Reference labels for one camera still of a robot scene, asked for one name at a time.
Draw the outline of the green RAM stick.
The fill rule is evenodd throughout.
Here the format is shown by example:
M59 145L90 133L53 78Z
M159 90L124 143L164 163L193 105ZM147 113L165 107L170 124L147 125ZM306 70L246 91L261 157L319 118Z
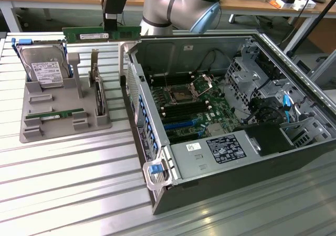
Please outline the green RAM stick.
M140 26L119 26L117 30L105 30L104 27L65 27L62 28L69 44L89 42L124 42L140 38Z
M84 111L83 108L77 108L77 109L71 109L71 110L63 110L63 111L55 111L55 112L47 112L47 113L41 113L41 114L33 114L28 115L27 119L32 118L46 118L46 117L52 117L52 116L59 116L60 118L68 118L71 117L74 112L81 112Z

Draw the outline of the black graphics card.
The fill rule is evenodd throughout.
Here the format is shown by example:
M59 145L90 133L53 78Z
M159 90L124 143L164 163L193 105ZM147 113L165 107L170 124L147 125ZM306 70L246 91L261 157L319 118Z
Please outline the black graphics card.
M90 86L93 86L96 95L97 115L103 116L105 114L105 98L103 92L102 78L98 68L98 54L97 49L91 51L91 69L89 72Z

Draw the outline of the hard disk in blue caddy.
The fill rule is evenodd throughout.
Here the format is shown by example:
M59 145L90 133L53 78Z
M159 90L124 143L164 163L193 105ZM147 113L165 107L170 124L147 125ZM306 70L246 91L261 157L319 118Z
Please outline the hard disk in blue caddy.
M41 88L62 87L64 79L72 77L62 40L11 39L12 49L20 59L29 82Z

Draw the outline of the CPU socket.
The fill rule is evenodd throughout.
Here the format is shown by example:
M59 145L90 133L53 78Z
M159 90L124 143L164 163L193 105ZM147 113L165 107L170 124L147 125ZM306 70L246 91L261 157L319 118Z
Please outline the CPU socket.
M172 86L168 88L170 104L182 104L194 100L194 96L187 86Z

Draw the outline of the metal socket cover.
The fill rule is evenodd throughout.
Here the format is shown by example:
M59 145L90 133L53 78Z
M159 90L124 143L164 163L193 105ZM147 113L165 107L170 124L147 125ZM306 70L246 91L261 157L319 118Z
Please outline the metal socket cover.
M190 89L195 97L199 97L213 88L212 79L202 74L190 83Z

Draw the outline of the grey plastic parts rack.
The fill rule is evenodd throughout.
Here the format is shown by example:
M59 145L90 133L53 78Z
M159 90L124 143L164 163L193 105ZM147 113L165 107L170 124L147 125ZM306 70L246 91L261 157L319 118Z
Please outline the grey plastic parts rack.
M90 70L88 76L79 76L80 58L78 53L69 53L67 61L73 66L74 75L64 79L62 87L43 89L36 81L25 83L19 132L21 143L76 140L100 134L104 129L111 128L104 85L105 114L98 116L95 90L93 86L90 86L89 81ZM83 108L84 111L74 112L68 118L60 118L59 116L26 118L33 114L77 108Z

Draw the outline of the blue expansion slot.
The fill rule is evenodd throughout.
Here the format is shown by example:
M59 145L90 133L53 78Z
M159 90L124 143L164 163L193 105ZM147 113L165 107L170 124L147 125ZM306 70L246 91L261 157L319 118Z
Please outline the blue expansion slot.
M173 129L179 129L179 128L189 128L194 127L197 124L197 120L189 120L184 122L176 122L172 124L164 125L165 130L173 130Z

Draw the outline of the green motherboard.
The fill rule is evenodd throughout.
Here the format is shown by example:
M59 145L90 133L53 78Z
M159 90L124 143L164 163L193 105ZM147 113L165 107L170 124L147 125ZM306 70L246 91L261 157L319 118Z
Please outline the green motherboard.
M169 76L168 88L187 86L190 89L190 83L199 76L193 74ZM170 104L164 76L150 79L150 91L163 127L176 122L197 120L194 127L165 130L170 144L229 133L240 124L234 110L225 99L223 89L220 88L214 77L208 77L212 79L212 89L199 97L194 96L194 100L191 102L176 105Z

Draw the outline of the perforated metal drive cage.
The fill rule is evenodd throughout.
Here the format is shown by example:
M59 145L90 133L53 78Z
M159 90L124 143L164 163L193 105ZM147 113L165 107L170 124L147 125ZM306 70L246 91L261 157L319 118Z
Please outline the perforated metal drive cage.
M224 82L225 98L229 104L247 110L252 94L262 80L256 71L248 68L241 57L235 57L225 74Z

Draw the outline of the cluttered wooden desk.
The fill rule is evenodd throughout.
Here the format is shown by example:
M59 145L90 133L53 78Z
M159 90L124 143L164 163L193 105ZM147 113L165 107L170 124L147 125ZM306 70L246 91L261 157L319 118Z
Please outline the cluttered wooden desk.
M300 18L317 17L326 4L331 0L326 0L324 4L317 4L314 9L305 8ZM257 0L220 0L223 14L235 15L266 15L266 16L287 16L296 17L299 11L294 9L277 9L271 4ZM324 18L336 18L336 3L333 5Z

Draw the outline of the grey power supply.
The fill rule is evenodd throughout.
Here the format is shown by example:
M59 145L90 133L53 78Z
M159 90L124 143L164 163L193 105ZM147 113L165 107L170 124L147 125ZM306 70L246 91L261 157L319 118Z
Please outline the grey power supply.
M243 130L178 143L171 149L183 180L225 172L261 158Z

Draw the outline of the white flat box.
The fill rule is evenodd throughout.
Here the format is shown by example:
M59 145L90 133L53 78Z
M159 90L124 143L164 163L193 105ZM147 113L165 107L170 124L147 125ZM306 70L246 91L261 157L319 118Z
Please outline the white flat box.
M294 9L300 11L303 8L314 9L316 3L312 0L275 0L281 9Z

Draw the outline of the black tripod pole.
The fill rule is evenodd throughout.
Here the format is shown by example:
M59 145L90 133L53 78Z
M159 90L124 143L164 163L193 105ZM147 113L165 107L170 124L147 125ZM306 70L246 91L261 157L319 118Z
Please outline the black tripod pole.
M335 4L336 0L331 0L323 11L316 17L307 18L298 31L295 33L291 41L288 43L287 47L284 49L284 53L288 57L292 57L302 43L308 38L310 33L315 29L318 23L324 18L324 16L329 12L332 6Z

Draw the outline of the open black PC case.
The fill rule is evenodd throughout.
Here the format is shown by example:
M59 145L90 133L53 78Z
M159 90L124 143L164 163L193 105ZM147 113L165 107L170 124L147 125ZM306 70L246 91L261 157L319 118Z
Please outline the open black PC case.
M160 214L298 170L323 154L336 150L336 103L305 75L265 34L230 32L215 35L145 36L122 42L121 88L130 119L136 151L153 213ZM150 91L152 77L202 75L214 77L224 92L224 79L235 57L260 76L247 110L233 106L243 126L293 123L314 117L330 138L281 153L261 156L251 164L197 179L183 180L170 141ZM257 143L251 143L260 151ZM150 165L163 171L151 175Z

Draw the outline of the silver disk bay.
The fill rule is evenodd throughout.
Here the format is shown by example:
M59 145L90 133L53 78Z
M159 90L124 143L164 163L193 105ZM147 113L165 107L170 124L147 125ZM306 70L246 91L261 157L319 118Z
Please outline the silver disk bay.
M297 148L330 138L324 126L314 117L293 123L283 123L280 126Z

